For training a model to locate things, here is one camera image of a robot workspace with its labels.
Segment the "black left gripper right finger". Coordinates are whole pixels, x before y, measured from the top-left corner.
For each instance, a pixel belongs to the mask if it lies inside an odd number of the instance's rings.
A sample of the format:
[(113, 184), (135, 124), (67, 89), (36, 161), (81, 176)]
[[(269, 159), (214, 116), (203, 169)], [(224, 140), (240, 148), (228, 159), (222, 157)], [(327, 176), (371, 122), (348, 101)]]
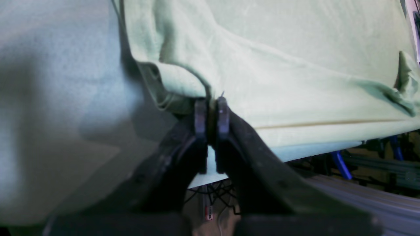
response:
[(307, 183), (256, 131), (217, 99), (216, 162), (235, 186), (241, 219), (235, 236), (381, 236), (372, 214)]

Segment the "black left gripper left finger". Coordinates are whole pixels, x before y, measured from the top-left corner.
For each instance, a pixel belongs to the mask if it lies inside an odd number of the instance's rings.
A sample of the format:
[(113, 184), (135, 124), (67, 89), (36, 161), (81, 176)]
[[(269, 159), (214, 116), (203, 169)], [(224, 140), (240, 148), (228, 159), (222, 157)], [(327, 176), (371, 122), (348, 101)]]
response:
[(174, 125), (156, 151), (111, 194), (78, 213), (53, 216), (47, 236), (191, 236), (182, 215), (189, 184), (206, 172), (207, 102)]

